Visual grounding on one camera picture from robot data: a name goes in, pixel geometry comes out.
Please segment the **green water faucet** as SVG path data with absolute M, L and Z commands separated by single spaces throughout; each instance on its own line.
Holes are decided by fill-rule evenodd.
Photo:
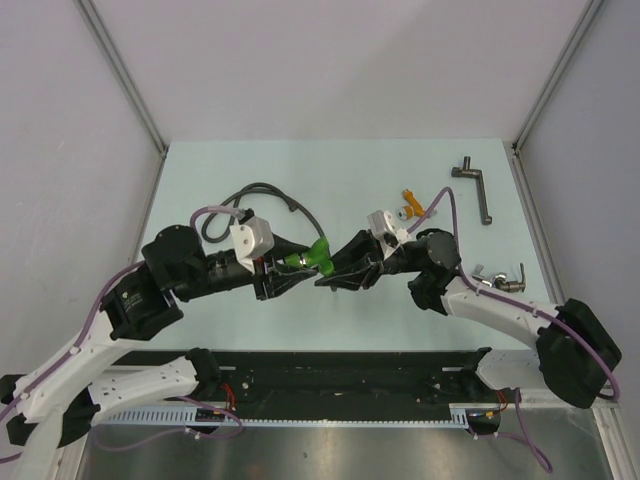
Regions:
M 335 271 L 326 237 L 320 237 L 304 252 L 288 255 L 284 263 L 296 269 L 316 269 L 323 276 L 330 276 Z

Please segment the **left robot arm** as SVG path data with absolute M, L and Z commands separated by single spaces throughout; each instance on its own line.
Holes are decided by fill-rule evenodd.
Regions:
M 58 444 L 66 446 L 110 414 L 132 406 L 214 397 L 222 373 L 213 353 L 203 348 L 148 373 L 98 378 L 181 320 L 181 303 L 245 286 L 253 287 L 257 299 L 268 300 L 318 273 L 334 271 L 325 238 L 307 247 L 273 234 L 262 220 L 237 226 L 233 235 L 232 249 L 207 254 L 194 227 L 165 228 L 143 247 L 142 261 L 103 288 L 75 338 L 32 373 L 3 376 L 1 418 L 9 442 L 25 446 L 56 406 L 63 411 Z

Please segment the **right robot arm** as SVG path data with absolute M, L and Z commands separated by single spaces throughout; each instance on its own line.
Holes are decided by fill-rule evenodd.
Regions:
M 475 321 L 528 346 L 546 387 L 574 407 L 621 395 L 614 375 L 621 351 L 586 303 L 526 302 L 471 279 L 450 232 L 427 229 L 399 243 L 361 230 L 331 261 L 333 273 L 316 286 L 368 290 L 383 276 L 414 274 L 408 289 L 419 309 Z

